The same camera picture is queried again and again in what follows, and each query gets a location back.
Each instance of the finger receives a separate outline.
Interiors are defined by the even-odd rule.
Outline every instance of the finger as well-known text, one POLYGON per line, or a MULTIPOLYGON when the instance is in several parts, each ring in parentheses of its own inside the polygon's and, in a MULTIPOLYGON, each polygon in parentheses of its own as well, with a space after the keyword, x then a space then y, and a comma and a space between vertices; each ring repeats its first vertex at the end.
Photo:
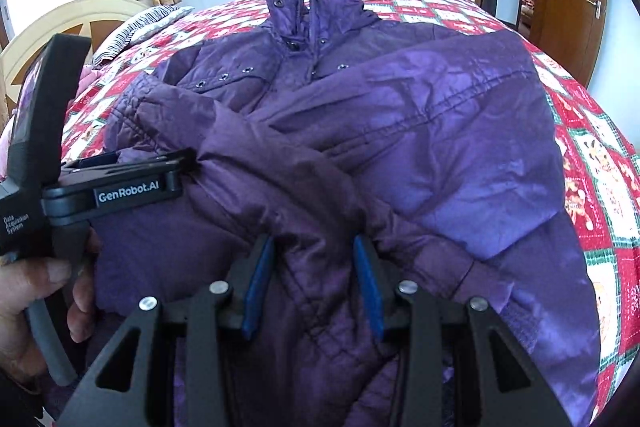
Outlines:
POLYGON ((82 267, 78 279, 73 289, 74 302, 79 310, 90 313, 94 309, 94 264, 85 263, 82 267))
POLYGON ((0 315, 18 315, 36 299, 62 288, 71 265, 60 259, 23 259, 0 267, 0 315))
POLYGON ((66 314, 66 321, 69 325, 71 338, 76 343, 82 343, 94 333, 93 312, 84 313, 75 303, 71 305, 66 314))
POLYGON ((86 251, 88 253, 100 253, 100 248, 102 244, 100 242, 100 238, 98 234, 95 233, 94 229, 89 229, 89 237, 86 240, 86 251))

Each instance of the jacket collar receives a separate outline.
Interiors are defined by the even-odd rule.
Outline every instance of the jacket collar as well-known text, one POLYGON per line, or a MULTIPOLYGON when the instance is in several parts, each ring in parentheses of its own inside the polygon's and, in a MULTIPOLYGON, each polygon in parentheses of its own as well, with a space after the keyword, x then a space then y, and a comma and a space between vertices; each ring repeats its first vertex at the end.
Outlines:
POLYGON ((304 0, 267 0, 267 6, 271 28, 295 41, 335 38, 378 20, 362 0, 309 0, 309 8, 304 0))

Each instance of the wooden headboard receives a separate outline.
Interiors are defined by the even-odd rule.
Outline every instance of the wooden headboard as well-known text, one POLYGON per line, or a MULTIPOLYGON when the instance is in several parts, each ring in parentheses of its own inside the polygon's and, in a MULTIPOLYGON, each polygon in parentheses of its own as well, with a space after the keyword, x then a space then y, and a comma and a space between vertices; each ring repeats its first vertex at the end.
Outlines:
POLYGON ((94 51, 114 29, 147 7, 136 0, 75 0, 44 14, 28 26, 0 54, 0 100, 3 91, 6 99, 6 107, 0 107, 0 124, 4 126, 17 103, 27 69, 54 34, 90 37, 89 62, 94 51))

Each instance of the handheld device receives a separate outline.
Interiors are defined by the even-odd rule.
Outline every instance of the handheld device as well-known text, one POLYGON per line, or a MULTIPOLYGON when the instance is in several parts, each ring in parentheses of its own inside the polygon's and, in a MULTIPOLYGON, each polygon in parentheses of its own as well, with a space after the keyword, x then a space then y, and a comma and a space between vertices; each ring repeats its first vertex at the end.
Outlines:
MULTIPOLYGON (((239 425, 220 344, 248 343, 259 327, 277 246, 258 236, 224 280, 173 303, 148 296, 111 337, 69 400, 58 427, 174 425, 174 356, 185 338, 186 414, 193 427, 239 425)), ((377 341, 400 352, 390 427, 442 425, 442 363, 452 354, 456 427, 571 427, 551 388, 481 296, 438 299, 382 261, 359 235, 353 262, 377 341)))
MULTIPOLYGON (((90 44, 55 35, 22 84, 7 178, 0 184, 0 254, 10 261, 50 256, 78 267, 90 218, 177 198, 180 174, 193 166, 193 153, 181 151, 135 164, 117 164, 118 155, 109 153, 61 167, 66 105, 78 89, 90 44)), ((27 311, 49 372, 63 386, 76 380, 84 358, 66 325, 72 284, 27 311)))

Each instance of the metal screw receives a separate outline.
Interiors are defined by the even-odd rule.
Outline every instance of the metal screw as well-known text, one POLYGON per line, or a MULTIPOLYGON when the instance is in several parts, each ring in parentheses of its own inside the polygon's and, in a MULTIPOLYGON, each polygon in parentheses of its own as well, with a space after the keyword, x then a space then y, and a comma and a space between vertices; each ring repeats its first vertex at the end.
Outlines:
POLYGON ((209 285, 209 291, 214 295, 222 295, 229 291, 229 283, 227 281, 215 281, 209 285))
POLYGON ((158 305, 158 299, 156 299, 155 297, 145 297, 138 304, 138 306, 143 312, 151 311, 157 305, 158 305))
POLYGON ((489 308, 489 303, 484 297, 471 297, 469 304, 477 312, 485 312, 489 308))
POLYGON ((402 293, 406 293, 407 295, 413 295, 414 293, 416 293, 418 291, 418 283, 415 282, 415 281, 411 281, 409 279, 406 279, 406 280, 401 281, 399 283, 398 289, 402 293))

